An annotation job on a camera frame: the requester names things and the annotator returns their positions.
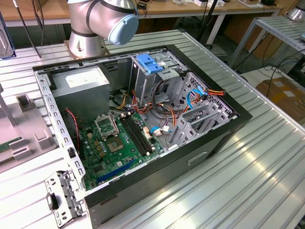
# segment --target aluminum work table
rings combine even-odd
[[[229,62],[229,66],[233,66],[239,53],[250,38],[256,26],[261,27],[263,30],[257,36],[255,42],[249,50],[249,53],[251,53],[259,45],[261,39],[266,35],[266,33],[270,33],[298,52],[305,54],[305,41],[301,39],[301,35],[304,34],[305,21],[292,21],[286,16],[254,18],[248,30],[244,34],[244,37],[238,44]]]
[[[252,120],[222,151],[101,229],[294,228],[305,214],[305,130],[185,32],[136,35],[111,53],[175,44],[247,109]],[[0,62],[6,102],[28,93],[54,133],[41,99],[34,65],[71,60],[63,44],[17,50]],[[56,228],[44,179],[67,163],[58,148],[0,174],[0,228]],[[82,217],[68,229],[91,228]]]

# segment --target metal bracket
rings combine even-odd
[[[81,217],[87,210],[85,201],[76,201],[75,192],[80,188],[72,170],[57,171],[44,181],[48,194],[47,201],[50,210],[54,211],[55,220],[59,228]]]

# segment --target red wire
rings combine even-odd
[[[76,126],[76,134],[77,134],[77,151],[79,152],[79,149],[80,149],[80,131],[78,130],[78,125],[77,125],[77,122],[76,122],[76,118],[74,116],[74,114],[69,111],[67,108],[66,108],[66,111],[71,114],[73,120],[74,120],[74,123],[75,123],[75,126]]]

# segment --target chip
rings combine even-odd
[[[103,170],[103,166],[101,166],[101,165],[94,167],[94,171],[96,173],[101,172],[102,170]]]
[[[124,145],[119,137],[113,137],[109,139],[106,141],[106,144],[112,153],[124,148]]]

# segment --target table leg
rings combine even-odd
[[[231,60],[228,63],[228,65],[230,67],[233,67],[233,64],[235,63],[239,53],[242,51],[244,45],[246,44],[247,40],[249,39],[250,35],[252,34],[255,26],[256,26],[256,19],[254,18],[252,23],[250,24],[248,30],[244,34],[242,40],[240,41],[239,45],[237,46],[235,52],[233,53]]]
[[[253,50],[258,46],[259,42],[262,40],[262,38],[265,36],[266,34],[266,30],[262,30],[260,32],[260,34],[257,36],[256,40],[253,42],[251,48],[249,49],[249,53],[253,52]]]
[[[212,29],[211,34],[209,36],[209,39],[206,42],[207,44],[213,44],[213,41],[214,41],[218,31],[219,31],[219,28],[224,21],[224,17],[225,17],[225,14],[218,15],[217,20],[215,22],[215,25],[213,26],[213,29]]]
[[[279,12],[280,12],[280,10],[275,10],[272,13],[271,17],[275,17],[276,15],[278,15]],[[265,34],[266,34],[265,30],[262,30],[260,32],[260,34],[257,36],[256,40],[252,44],[251,48],[249,49],[249,53],[251,53],[257,47],[258,43],[261,41],[261,39],[264,37]]]

